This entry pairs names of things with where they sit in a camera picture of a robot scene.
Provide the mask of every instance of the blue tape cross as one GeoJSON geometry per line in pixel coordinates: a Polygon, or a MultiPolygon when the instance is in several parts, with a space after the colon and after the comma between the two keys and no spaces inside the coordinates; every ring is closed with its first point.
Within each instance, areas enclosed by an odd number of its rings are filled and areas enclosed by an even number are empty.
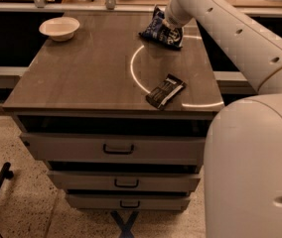
{"type": "Polygon", "coordinates": [[[111,211],[111,216],[121,229],[122,233],[120,234],[119,238],[134,238],[133,234],[131,233],[131,228],[134,224],[134,221],[136,220],[139,212],[133,211],[127,221],[127,223],[124,224],[121,216],[117,211],[111,211]]]}

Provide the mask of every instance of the wooden desk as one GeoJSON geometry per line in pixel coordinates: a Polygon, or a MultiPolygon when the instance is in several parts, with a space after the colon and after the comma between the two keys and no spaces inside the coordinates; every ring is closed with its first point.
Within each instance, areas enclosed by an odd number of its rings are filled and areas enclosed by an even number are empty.
{"type": "Polygon", "coordinates": [[[21,139],[76,208],[184,210],[222,99],[193,21],[180,52],[144,42],[151,13],[70,12],[73,39],[47,40],[8,100],[21,139]],[[168,73],[188,86],[158,111],[168,73]]]}

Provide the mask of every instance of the gray drawer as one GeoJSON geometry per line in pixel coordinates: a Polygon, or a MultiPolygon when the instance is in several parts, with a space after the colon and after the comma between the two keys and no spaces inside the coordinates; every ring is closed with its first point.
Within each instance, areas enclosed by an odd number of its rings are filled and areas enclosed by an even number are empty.
{"type": "Polygon", "coordinates": [[[67,194],[66,199],[71,207],[78,209],[184,211],[190,203],[190,198],[187,196],[67,194]]]}
{"type": "Polygon", "coordinates": [[[49,171],[57,188],[136,191],[195,191],[200,175],[194,174],[135,174],[49,171]]]}
{"type": "Polygon", "coordinates": [[[21,139],[36,160],[61,162],[203,164],[205,138],[29,134],[21,139]]]}

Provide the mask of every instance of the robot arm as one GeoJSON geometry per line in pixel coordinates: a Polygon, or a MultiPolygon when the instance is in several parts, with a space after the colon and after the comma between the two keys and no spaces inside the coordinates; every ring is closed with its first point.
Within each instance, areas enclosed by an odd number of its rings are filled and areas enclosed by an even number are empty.
{"type": "Polygon", "coordinates": [[[211,123],[207,237],[282,237],[282,39],[224,0],[171,0],[165,17],[171,28],[198,20],[259,93],[211,123]]]}

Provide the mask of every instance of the white bowl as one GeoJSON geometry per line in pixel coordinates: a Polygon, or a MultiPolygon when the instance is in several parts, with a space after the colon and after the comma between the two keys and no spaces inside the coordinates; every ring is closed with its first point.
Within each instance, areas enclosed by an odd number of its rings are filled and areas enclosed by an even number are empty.
{"type": "Polygon", "coordinates": [[[60,17],[45,21],[40,26],[40,32],[51,37],[54,41],[63,42],[71,39],[78,27],[79,21],[77,19],[60,17]]]}

